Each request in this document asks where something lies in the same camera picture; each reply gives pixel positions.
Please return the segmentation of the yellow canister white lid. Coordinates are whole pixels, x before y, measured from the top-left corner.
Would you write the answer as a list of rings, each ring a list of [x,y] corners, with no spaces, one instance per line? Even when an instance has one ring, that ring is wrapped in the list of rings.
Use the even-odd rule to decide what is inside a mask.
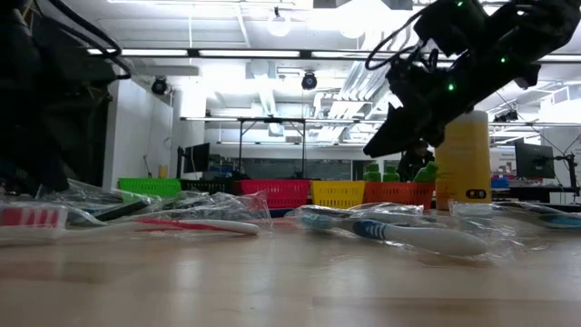
[[[482,111],[463,114],[445,130],[436,148],[438,165],[436,207],[448,211],[449,202],[491,203],[488,116]]]

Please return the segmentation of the teal bagged toothbrush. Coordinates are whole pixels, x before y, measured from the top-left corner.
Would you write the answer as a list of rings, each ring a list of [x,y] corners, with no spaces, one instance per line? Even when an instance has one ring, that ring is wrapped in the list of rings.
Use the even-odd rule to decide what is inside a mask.
[[[581,231],[581,213],[568,213],[540,204],[522,202],[448,203],[454,215],[461,217],[503,217],[555,230]]]

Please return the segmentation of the green plastic basket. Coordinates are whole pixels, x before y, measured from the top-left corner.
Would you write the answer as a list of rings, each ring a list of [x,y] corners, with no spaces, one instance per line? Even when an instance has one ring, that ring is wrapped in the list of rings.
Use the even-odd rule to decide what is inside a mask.
[[[170,198],[182,191],[177,179],[120,178],[118,186],[125,202],[138,200],[140,195]]]

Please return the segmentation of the long overhead light bar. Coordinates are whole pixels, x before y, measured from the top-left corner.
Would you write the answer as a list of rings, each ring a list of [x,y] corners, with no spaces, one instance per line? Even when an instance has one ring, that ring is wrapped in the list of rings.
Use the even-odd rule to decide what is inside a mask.
[[[196,49],[196,48],[125,48],[121,57],[135,58],[204,58],[204,59],[291,59],[365,61],[370,51],[349,50],[266,50],[266,49]],[[397,52],[377,52],[375,61],[390,58]],[[581,64],[581,54],[548,54],[538,61],[541,64]]]

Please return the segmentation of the yellow plastic basket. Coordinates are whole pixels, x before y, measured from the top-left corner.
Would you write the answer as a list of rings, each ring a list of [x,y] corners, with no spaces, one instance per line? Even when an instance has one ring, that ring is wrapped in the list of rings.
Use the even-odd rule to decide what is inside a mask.
[[[363,202],[364,182],[312,181],[312,201],[316,205],[350,208]]]

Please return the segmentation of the red plastic basket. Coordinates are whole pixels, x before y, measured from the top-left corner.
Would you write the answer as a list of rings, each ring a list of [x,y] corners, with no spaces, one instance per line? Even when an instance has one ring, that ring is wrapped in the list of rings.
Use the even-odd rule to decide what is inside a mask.
[[[271,209],[296,208],[308,202],[309,180],[241,180],[234,183],[239,194],[265,191]]]

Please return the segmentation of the orange plastic basket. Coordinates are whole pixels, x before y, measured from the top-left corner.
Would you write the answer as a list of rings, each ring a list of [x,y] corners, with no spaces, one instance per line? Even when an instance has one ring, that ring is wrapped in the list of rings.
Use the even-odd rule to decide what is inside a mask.
[[[433,183],[366,182],[364,203],[399,203],[429,210],[435,191]]]

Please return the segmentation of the red white bagged toothbrush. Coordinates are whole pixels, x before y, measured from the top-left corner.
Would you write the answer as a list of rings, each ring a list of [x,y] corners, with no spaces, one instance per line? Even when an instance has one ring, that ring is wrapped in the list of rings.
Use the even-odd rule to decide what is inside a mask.
[[[214,204],[154,212],[162,199],[140,195],[148,207],[99,226],[67,222],[72,202],[6,193],[0,188],[0,246],[41,243],[85,243],[149,236],[191,238],[200,234],[256,235],[271,227],[264,191],[249,195],[210,194]]]

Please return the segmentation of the blue white bagged toothbrush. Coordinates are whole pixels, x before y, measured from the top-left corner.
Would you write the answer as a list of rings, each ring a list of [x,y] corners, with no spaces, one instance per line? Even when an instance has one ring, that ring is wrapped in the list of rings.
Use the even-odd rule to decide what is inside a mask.
[[[548,247],[533,228],[508,218],[433,213],[421,205],[367,203],[340,209],[310,204],[285,216],[313,232],[348,234],[453,257],[510,257]]]

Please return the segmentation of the black background rig frame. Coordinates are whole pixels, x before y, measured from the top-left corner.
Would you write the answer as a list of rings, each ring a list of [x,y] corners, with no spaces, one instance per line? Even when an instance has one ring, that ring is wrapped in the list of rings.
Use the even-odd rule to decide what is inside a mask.
[[[279,143],[279,145],[298,145],[301,147],[301,175],[305,174],[306,168],[306,137],[308,124],[381,124],[380,120],[361,120],[361,119],[315,119],[315,118],[289,118],[289,117],[274,117],[274,116],[263,116],[263,117],[233,117],[233,116],[219,116],[219,117],[181,117],[182,121],[193,121],[193,122],[236,122],[240,125],[239,127],[239,140],[238,140],[238,170],[242,168],[242,143],[243,136],[256,124],[290,124],[295,128],[299,135],[302,137],[302,141],[299,143]]]

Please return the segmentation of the black background desk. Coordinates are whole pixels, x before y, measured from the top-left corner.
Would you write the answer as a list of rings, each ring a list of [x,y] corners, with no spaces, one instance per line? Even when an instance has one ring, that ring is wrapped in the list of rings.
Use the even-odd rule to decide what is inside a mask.
[[[581,213],[581,204],[565,204],[564,199],[561,200],[561,203],[551,203],[550,195],[552,193],[557,195],[578,195],[578,189],[553,185],[493,188],[491,190],[491,198],[493,202],[518,200],[520,202],[541,203],[564,212]]]

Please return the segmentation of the person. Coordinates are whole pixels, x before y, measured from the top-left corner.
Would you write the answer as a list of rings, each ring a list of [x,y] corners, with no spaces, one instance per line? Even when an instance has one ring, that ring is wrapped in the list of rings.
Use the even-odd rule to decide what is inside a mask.
[[[398,174],[402,182],[411,182],[419,170],[425,167],[429,162],[434,162],[434,154],[428,149],[428,143],[419,140],[411,145],[402,155]]]

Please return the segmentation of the black computer monitor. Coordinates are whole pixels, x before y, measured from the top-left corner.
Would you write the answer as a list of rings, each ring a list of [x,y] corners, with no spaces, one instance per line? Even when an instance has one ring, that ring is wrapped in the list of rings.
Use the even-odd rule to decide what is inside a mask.
[[[517,175],[525,178],[553,179],[553,148],[535,144],[515,144]]]
[[[209,170],[210,144],[198,144],[177,149],[177,173],[180,179],[183,173],[203,173]]]

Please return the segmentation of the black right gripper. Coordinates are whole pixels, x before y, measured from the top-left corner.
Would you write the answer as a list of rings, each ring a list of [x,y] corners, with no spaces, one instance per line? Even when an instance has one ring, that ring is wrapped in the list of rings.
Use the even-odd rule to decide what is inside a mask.
[[[420,141],[440,146],[456,117],[499,88],[499,56],[464,54],[450,67],[437,58],[395,55],[386,79],[400,105],[389,105],[386,121],[363,148],[371,158],[408,150]]]

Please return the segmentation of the black plastic basket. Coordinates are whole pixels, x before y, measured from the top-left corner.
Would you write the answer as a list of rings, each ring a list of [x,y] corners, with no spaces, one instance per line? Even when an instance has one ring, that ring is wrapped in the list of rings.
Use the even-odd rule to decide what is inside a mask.
[[[187,180],[181,179],[183,191],[201,193],[233,193],[234,181],[232,180]]]

